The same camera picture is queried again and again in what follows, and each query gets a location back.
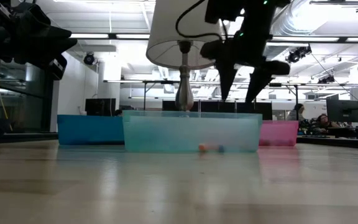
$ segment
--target glass wall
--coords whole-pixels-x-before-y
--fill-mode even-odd
[[[31,64],[0,61],[0,118],[13,133],[49,131],[53,80]]]

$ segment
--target light blue bin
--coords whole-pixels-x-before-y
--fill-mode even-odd
[[[258,150],[261,114],[124,111],[129,152],[198,152],[200,144],[225,152]]]

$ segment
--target table surface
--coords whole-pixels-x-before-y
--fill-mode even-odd
[[[136,154],[0,144],[0,223],[358,223],[358,149]]]

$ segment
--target ceiling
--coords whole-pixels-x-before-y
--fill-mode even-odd
[[[56,26],[72,32],[149,33],[154,13],[154,1],[118,0],[103,3],[104,0],[99,0],[98,3],[86,3],[88,1],[91,0],[42,0],[37,4]],[[358,35],[358,13],[356,13],[358,6],[311,7],[308,0],[294,1],[307,2],[299,10],[299,14],[294,11],[291,13],[294,16],[293,19],[297,19],[296,22],[301,25],[302,29],[308,27],[309,24],[310,27],[314,27],[313,30],[309,30],[309,35]],[[281,16],[287,16],[288,13],[284,11]],[[241,22],[241,17],[236,22],[231,22],[228,28],[229,34],[234,34]],[[153,70],[158,70],[158,67],[145,57],[147,41],[80,40],[79,44],[81,47],[115,45],[121,59],[124,76],[144,79],[142,77],[146,76],[142,75],[150,75]],[[308,55],[292,64],[290,81],[296,80],[298,77],[318,78],[319,74],[324,75],[324,69],[330,68],[334,69],[336,76],[347,77],[349,69],[358,63],[358,44],[311,44],[311,48],[315,58]],[[265,53],[268,59],[284,60],[289,50],[291,48],[269,47]],[[208,69],[202,70],[198,78],[205,77],[207,73]]]

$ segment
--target translucent plastic bin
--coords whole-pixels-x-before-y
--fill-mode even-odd
[[[124,111],[129,152],[198,152],[209,145],[224,152],[258,149],[261,114]]]
[[[263,121],[260,146],[294,146],[298,135],[297,121]]]

